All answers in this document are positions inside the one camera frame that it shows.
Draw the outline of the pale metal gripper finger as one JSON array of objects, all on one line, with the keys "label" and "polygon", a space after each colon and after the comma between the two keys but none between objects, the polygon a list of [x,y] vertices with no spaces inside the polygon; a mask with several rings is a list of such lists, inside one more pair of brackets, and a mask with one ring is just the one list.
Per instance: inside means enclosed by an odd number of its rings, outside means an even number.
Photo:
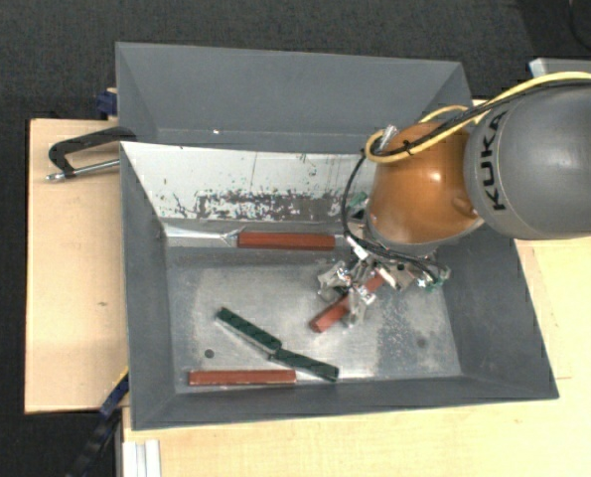
[{"label": "pale metal gripper finger", "polygon": [[318,295],[323,300],[336,300],[346,293],[349,286],[348,269],[344,262],[335,263],[330,269],[317,276]]},{"label": "pale metal gripper finger", "polygon": [[353,285],[347,294],[348,314],[345,316],[345,323],[349,327],[361,324],[366,312],[376,301],[376,295],[368,290],[365,285]]}]

